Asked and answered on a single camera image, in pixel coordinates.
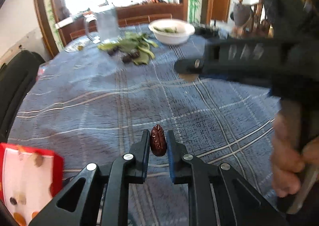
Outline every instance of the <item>blue tablecloth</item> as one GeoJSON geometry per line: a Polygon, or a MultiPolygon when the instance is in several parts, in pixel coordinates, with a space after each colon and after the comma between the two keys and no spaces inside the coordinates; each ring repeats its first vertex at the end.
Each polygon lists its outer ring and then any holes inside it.
{"type": "MultiPolygon", "coordinates": [[[[278,99],[263,88],[179,79],[174,62],[202,56],[204,46],[195,35],[180,46],[159,43],[156,59],[142,66],[123,64],[93,44],[61,52],[24,99],[9,143],[56,151],[69,177],[90,162],[113,161],[159,123],[205,162],[230,163],[272,202],[270,138],[278,99]]],[[[167,156],[150,154],[146,183],[130,185],[137,225],[188,225],[187,186],[173,185],[168,171],[167,156]]]]}

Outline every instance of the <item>red date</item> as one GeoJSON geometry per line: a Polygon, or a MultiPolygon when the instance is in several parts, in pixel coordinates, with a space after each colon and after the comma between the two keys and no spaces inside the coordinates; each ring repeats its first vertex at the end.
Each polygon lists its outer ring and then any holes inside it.
{"type": "Polygon", "coordinates": [[[151,131],[150,147],[157,157],[164,156],[167,151],[164,130],[159,124],[156,124],[151,131]]]}

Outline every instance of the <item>white bowl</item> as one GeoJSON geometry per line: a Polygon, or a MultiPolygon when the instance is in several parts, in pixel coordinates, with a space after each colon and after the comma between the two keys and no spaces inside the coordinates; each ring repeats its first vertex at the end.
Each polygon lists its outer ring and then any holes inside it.
{"type": "Polygon", "coordinates": [[[195,28],[193,25],[185,21],[175,19],[161,19],[152,21],[148,27],[152,32],[154,32],[155,38],[157,40],[167,45],[182,44],[189,39],[190,35],[195,33],[195,28]],[[154,29],[154,27],[159,29],[172,28],[173,30],[176,28],[178,33],[161,32],[154,29]]]}

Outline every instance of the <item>red box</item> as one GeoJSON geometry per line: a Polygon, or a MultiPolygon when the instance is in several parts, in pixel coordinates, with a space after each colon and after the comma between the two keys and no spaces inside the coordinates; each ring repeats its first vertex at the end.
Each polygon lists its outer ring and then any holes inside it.
{"type": "Polygon", "coordinates": [[[0,199],[12,215],[21,214],[26,225],[33,212],[39,212],[62,189],[62,176],[63,158],[54,151],[0,144],[0,199]],[[35,165],[33,153],[42,156],[41,166],[35,165]]]}

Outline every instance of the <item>glass pitcher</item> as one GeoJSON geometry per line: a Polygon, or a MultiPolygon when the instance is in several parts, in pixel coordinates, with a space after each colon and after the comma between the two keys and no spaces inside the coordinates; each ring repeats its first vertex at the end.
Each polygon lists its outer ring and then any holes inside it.
{"type": "Polygon", "coordinates": [[[116,41],[120,35],[117,13],[113,5],[105,5],[92,11],[84,19],[85,33],[93,43],[116,41]],[[97,37],[92,37],[89,32],[89,23],[96,21],[97,37]]]}

